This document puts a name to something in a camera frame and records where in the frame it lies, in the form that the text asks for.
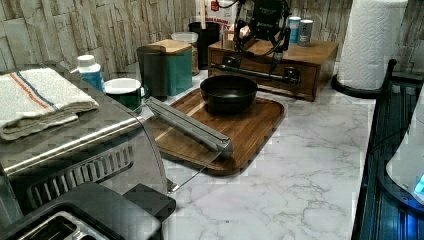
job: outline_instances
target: wooden box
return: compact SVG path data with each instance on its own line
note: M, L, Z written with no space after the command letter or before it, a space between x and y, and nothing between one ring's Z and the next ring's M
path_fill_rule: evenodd
M248 49L258 55L266 53L271 49L271 46L270 42L257 41ZM283 76L286 67L299 70L300 83L290 85L238 73L223 72L213 68L213 64L222 64L224 57L235 56L233 48L224 47L222 42L217 42L209 46L209 76L244 76L255 80L260 90L314 101L319 90L332 77L337 50L338 43L335 42L312 41L311 46L307 48L290 44L289 49L284 52L283 60L274 71L274 75ZM272 54L255 57L243 56L240 68L268 74L271 60Z

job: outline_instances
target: black container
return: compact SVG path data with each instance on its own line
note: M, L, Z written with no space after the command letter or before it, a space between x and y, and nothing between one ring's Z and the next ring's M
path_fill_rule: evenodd
M240 113L255 100L258 85L244 77L216 76L200 84L209 113Z
M163 46L143 46L137 48L142 85L148 96L166 100L168 96L168 66L166 48Z
M190 32L199 34L197 39L197 49L199 51L199 69L208 68L208 46L219 41L220 25L214 22L207 22L206 29L202 29L200 22L193 22L188 25Z

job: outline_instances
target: canister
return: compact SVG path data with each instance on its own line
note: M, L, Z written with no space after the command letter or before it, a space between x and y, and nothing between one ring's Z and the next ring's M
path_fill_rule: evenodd
M312 20L300 20L297 46L309 47L311 45L312 24Z
M159 100L168 98L168 61L166 48L147 45L137 48L142 85L149 96Z
M175 96L193 86L192 47L190 44L166 39L151 44L166 50L168 96Z
M171 35L171 38L176 41L185 42L191 45L191 53L192 53L192 70L193 76L199 74L199 66L198 66L198 58L199 53L197 50L197 39L199 35L194 32L176 32Z
M299 23L300 17L289 17L289 28L290 32L290 42L296 43L299 37Z
M190 32L199 34L197 49L199 50L199 69L208 69L209 45L219 42L220 25L214 22L206 22L206 29L202 29L200 22L193 22L188 25Z

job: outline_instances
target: jar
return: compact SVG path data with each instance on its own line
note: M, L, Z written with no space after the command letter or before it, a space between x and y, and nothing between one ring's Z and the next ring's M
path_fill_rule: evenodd
M102 68L96 63L93 55L82 55L77 58L77 70L81 73L82 79L101 92L105 92Z
M192 54L192 73L193 76L199 74L198 58L199 52L197 50L197 39L199 35L194 32L177 32L171 35L171 38L176 41L182 41L191 44Z

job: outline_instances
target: paper towel roll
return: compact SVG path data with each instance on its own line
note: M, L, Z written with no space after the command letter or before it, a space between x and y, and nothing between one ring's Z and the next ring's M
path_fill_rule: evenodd
M408 0L354 0L337 80L348 87L379 89L396 49Z

